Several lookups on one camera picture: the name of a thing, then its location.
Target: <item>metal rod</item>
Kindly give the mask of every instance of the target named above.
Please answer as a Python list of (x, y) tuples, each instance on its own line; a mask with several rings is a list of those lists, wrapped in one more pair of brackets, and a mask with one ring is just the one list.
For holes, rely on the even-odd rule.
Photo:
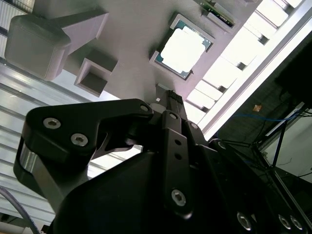
[[(260, 153), (258, 148), (254, 145), (253, 150), (256, 152), (257, 155), (259, 155), (260, 160), (265, 165), (265, 167), (269, 168), (270, 163), (267, 161), (267, 159)], [(312, 230), (312, 224), (309, 221), (308, 217), (302, 210), (302, 208), (299, 206), (297, 201), (294, 199), (292, 193), (288, 190), (287, 186), (284, 184), (283, 180), (279, 177), (279, 175), (276, 173), (275, 170), (269, 170), (269, 175), (273, 179), (275, 185), (278, 187), (279, 191), (281, 192), (282, 196), (285, 198), (289, 206), (292, 208), (293, 211), (295, 211), (297, 214), (300, 214), (307, 227), (309, 227), (309, 230)]]
[(276, 163), (277, 163), (277, 159), (278, 159), (279, 151), (281, 150), (282, 141), (283, 141), (283, 137), (284, 137), (284, 134), (285, 134), (286, 126), (287, 126), (287, 121), (285, 121), (283, 123), (282, 131), (281, 131), (281, 134), (279, 136), (279, 140), (278, 140), (278, 144), (277, 144), (277, 148), (276, 148), (276, 151), (275, 151), (273, 164), (272, 164), (273, 167), (275, 167)]
[(245, 147), (250, 147), (250, 145), (251, 144), (249, 144), (249, 143), (245, 143), (245, 142), (241, 142), (241, 141), (235, 141), (235, 140), (224, 140), (224, 139), (222, 139), (222, 141), (225, 141), (226, 143), (228, 143), (229, 144), (229, 142), (233, 142), (233, 143), (238, 143), (238, 144), (242, 144), (242, 145), (246, 145)]

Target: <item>wire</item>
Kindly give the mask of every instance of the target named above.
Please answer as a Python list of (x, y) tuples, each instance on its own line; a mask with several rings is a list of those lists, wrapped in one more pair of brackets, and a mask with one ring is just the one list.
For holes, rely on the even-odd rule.
[(261, 116), (256, 116), (256, 115), (252, 115), (252, 114), (239, 114), (239, 115), (235, 115), (233, 117), (251, 117), (251, 118), (258, 118), (258, 119), (262, 119), (262, 120), (266, 120), (266, 121), (276, 121), (276, 122), (281, 122), (281, 121), (286, 121), (286, 120), (290, 120), (293, 119), (297, 116), (297, 114), (293, 114), (292, 116), (290, 116), (289, 118), (284, 118), (284, 119), (274, 119), (274, 118), (265, 118), (265, 117), (261, 117)]
[(303, 176), (307, 176), (307, 175), (310, 175), (310, 174), (312, 174), (312, 172), (304, 174), (304, 175), (299, 175), (298, 178), (303, 177)]
[(7, 199), (14, 206), (14, 208), (18, 211), (18, 213), (22, 216), (22, 218), (28, 223), (31, 231), (34, 234), (40, 234), (40, 231), (35, 225), (34, 221), (31, 219), (31, 217), (22, 207), (22, 205), (15, 199), (15, 197), (13, 197), (13, 195), (10, 194), (10, 192), (7, 191), (7, 189), (2, 186), (0, 186), (0, 194), (4, 196), (5, 199)]
[(266, 120), (263, 122), (262, 127), (261, 127), (261, 130), (260, 130), (260, 132), (258, 133), (258, 135), (255, 137), (255, 139), (253, 140), (253, 143), (255, 143), (255, 142), (257, 141), (258, 137), (261, 135), (261, 133), (262, 133), (262, 131), (263, 131), (263, 129), (264, 129), (264, 126), (265, 126), (266, 122), (267, 122)]
[(7, 223), (12, 223), (15, 219), (17, 219), (17, 217), (15, 217), (15, 218), (12, 218), (9, 222), (7, 222)]

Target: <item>black metal bracket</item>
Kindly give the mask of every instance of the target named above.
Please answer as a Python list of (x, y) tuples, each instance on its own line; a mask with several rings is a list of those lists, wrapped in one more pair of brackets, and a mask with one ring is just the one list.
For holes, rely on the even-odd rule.
[[(162, 101), (163, 113), (137, 99), (28, 113), (14, 172), (56, 211), (49, 234), (159, 233), (163, 223), (176, 233), (306, 233), (287, 229), (297, 214), (229, 145), (206, 142), (180, 96)], [(92, 158), (135, 144), (142, 153), (88, 180)]]

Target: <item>screw hole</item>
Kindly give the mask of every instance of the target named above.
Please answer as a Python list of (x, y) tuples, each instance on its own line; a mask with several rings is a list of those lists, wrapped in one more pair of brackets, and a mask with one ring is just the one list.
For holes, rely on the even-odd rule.
[(76, 139), (75, 139), (76, 141), (79, 141), (79, 142), (83, 142), (84, 140), (83, 140), (83, 138), (82, 137), (76, 137)]
[(57, 125), (57, 123), (56, 123), (55, 121), (49, 121), (48, 124), (49, 124), (50, 126), (56, 126), (56, 125)]
[(175, 143), (176, 143), (177, 145), (181, 145), (181, 141), (179, 141), (179, 140), (175, 140)]
[(176, 158), (177, 160), (181, 160), (181, 159), (182, 159), (182, 156), (179, 155), (179, 154), (175, 154), (175, 158)]
[(171, 116), (171, 118), (177, 119), (177, 117), (176, 117), (176, 115), (175, 115), (175, 114), (170, 113), (169, 115)]
[(143, 111), (148, 111), (148, 108), (147, 108), (146, 106), (144, 106), (144, 105), (141, 105), (141, 109), (142, 109)]

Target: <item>black cable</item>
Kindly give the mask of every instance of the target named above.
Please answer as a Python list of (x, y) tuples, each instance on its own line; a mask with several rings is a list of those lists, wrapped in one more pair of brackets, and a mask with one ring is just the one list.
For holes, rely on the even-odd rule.
[(15, 218), (12, 218), (9, 222), (7, 222), (7, 223), (12, 223), (15, 219), (17, 219), (17, 217), (15, 217)]
[(258, 139), (258, 137), (261, 135), (261, 133), (262, 133), (262, 131), (263, 131), (263, 129), (264, 129), (264, 126), (265, 126), (266, 122), (267, 122), (266, 120), (263, 122), (262, 127), (261, 127), (261, 130), (260, 130), (260, 132), (258, 133), (258, 135), (255, 137), (255, 139), (253, 140), (252, 144), (254, 144), (254, 143), (256, 142), (256, 140)]
[(304, 174), (304, 175), (299, 175), (299, 176), (297, 176), (297, 177), (300, 178), (300, 177), (307, 176), (307, 175), (310, 175), (310, 174), (312, 174), (312, 172), (307, 173), (307, 174)]

